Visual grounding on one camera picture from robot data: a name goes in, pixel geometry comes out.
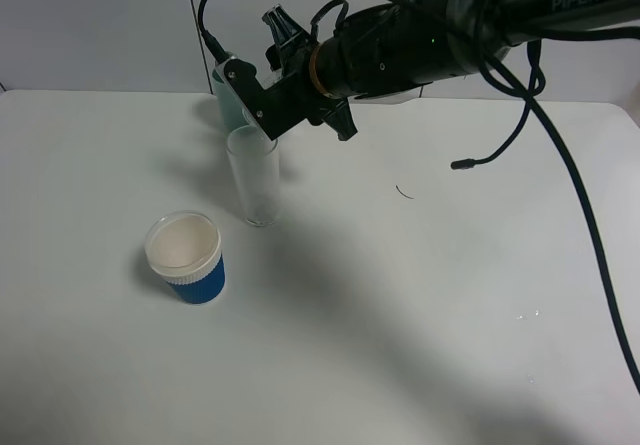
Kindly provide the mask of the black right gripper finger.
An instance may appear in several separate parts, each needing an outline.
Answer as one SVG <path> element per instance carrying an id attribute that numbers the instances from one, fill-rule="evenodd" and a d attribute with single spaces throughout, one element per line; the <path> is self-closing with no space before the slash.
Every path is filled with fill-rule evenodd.
<path id="1" fill-rule="evenodd" d="M 269 9 L 262 16 L 269 27 L 278 53 L 294 53 L 312 41 L 310 33 L 297 23 L 282 6 Z"/>
<path id="2" fill-rule="evenodd" d="M 347 100 L 329 99 L 323 108 L 322 120 L 337 134 L 340 141 L 348 141 L 358 133 Z"/>

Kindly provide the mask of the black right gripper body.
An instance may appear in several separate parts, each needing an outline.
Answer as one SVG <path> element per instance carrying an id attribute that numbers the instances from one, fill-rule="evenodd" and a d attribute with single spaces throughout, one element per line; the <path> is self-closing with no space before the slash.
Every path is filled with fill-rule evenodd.
<path id="1" fill-rule="evenodd" d="M 293 75 L 299 77 L 305 89 L 305 100 L 309 103 L 307 121 L 311 125 L 325 124 L 322 120 L 322 112 L 329 99 L 341 100 L 323 95 L 317 90 L 313 83 L 309 63 L 312 58 L 312 53 L 318 46 L 319 42 L 312 38 L 312 41 L 308 45 L 299 48 L 294 53 L 278 53 L 274 45 L 271 45 L 265 53 L 271 71 L 275 76 L 275 80 L 270 85 L 281 78 L 291 77 Z"/>

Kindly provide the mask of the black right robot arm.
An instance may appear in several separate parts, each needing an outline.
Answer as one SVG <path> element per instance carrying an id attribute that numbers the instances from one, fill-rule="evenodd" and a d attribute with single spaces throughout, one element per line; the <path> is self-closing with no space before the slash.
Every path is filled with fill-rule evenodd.
<path id="1" fill-rule="evenodd" d="M 278 74 L 252 116 L 272 138 L 302 121 L 356 133 L 348 102 L 439 80 L 489 75 L 509 50 L 536 58 L 545 39 L 635 39 L 639 0 L 388 0 L 351 12 L 331 0 L 300 27 L 282 9 L 264 15 Z"/>

